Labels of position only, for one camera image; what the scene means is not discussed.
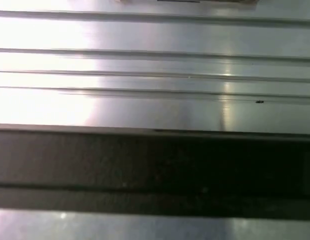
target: stainless steel surface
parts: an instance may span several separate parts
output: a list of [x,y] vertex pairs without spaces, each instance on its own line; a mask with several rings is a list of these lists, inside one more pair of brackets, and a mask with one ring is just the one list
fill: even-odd
[[266,103],[223,95],[0,89],[0,124],[310,134],[309,99],[258,99]]
[[310,29],[0,17],[1,49],[178,52],[310,58]]
[[310,0],[0,1],[0,128],[25,126],[310,134]]
[[310,240],[310,222],[0,209],[0,240]]

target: groove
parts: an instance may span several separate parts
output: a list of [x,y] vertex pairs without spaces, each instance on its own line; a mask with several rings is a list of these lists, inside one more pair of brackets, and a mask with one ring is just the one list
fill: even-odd
[[182,16],[141,13],[108,13],[78,11],[9,11],[0,10],[2,18],[32,18],[75,21],[105,22],[145,22],[145,23],[189,23],[228,26],[252,26],[260,28],[310,28],[310,20],[255,18],[255,17],[216,17]]
[[209,53],[188,53],[169,51],[125,51],[125,50],[101,50],[101,49],[30,49],[30,48],[0,48],[0,53],[16,54],[50,54],[66,56],[103,57],[133,57],[140,58],[181,58],[181,59],[212,59],[243,62],[279,62],[283,64],[310,64],[310,57],[292,56],[261,56],[261,55],[226,55]]
[[194,78],[194,79],[220,79],[232,81],[263,81],[285,83],[310,83],[309,78],[280,78],[262,76],[216,75],[196,73],[170,73],[170,72],[138,72],[138,71],[83,71],[83,70],[0,70],[0,73],[14,74],[49,74],[74,76],[118,76],[118,77],[168,77],[168,78]]

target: metal surface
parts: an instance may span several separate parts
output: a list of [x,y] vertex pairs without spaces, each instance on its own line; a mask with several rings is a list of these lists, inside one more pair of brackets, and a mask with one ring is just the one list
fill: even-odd
[[0,2],[0,128],[310,134],[310,0]]
[[0,240],[310,240],[310,222],[0,209]]

